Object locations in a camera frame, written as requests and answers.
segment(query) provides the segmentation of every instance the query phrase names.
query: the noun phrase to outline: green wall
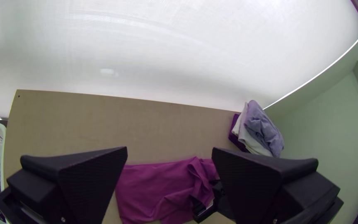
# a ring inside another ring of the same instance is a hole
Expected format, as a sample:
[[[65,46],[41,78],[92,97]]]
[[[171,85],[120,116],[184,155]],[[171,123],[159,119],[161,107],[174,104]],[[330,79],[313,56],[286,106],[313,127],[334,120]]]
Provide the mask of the green wall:
[[[318,171],[341,188],[333,224],[358,214],[358,82],[353,73],[307,104],[274,120],[283,134],[282,158],[317,158]]]

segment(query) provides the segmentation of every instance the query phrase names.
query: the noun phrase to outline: purple cloth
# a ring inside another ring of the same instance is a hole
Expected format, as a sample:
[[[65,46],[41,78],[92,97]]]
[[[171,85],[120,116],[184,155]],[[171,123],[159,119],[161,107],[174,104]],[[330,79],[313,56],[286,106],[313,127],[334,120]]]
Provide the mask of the purple cloth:
[[[235,126],[237,120],[238,120],[238,117],[240,115],[239,114],[234,114],[233,116],[233,121],[232,121],[232,125],[230,127],[230,130],[229,130],[229,140],[234,144],[236,145],[241,151],[243,152],[246,152],[246,153],[249,153],[248,149],[245,147],[245,145],[241,142],[238,141],[238,137],[232,133],[232,130],[233,130],[233,127]]]
[[[210,159],[191,159],[147,165],[125,165],[116,186],[123,224],[162,224],[191,221],[190,195],[204,205],[213,199],[210,180],[218,178]]]
[[[252,137],[271,151],[274,157],[280,157],[284,149],[283,136],[255,100],[248,103],[244,126]]]

